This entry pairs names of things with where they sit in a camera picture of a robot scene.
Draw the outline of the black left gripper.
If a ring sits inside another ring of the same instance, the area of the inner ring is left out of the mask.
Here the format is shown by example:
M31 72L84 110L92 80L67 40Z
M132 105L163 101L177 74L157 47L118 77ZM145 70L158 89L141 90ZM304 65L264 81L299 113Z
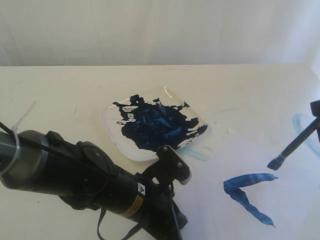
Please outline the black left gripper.
M188 223L173 201L173 183L156 184L147 174L120 176L118 214L136 222L124 237L145 230L156 240L181 240L181 229Z

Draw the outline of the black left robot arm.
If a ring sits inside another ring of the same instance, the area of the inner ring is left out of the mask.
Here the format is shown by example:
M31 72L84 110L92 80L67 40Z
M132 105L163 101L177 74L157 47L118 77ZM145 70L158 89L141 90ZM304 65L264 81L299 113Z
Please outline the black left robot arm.
M174 181L185 185L189 166L169 145L158 160L131 174L95 144L65 141L58 133L17 133L0 127L0 181L8 189L56 195L75 210L112 212L135 222L132 237L145 230L157 240L180 240L187 217L174 202Z

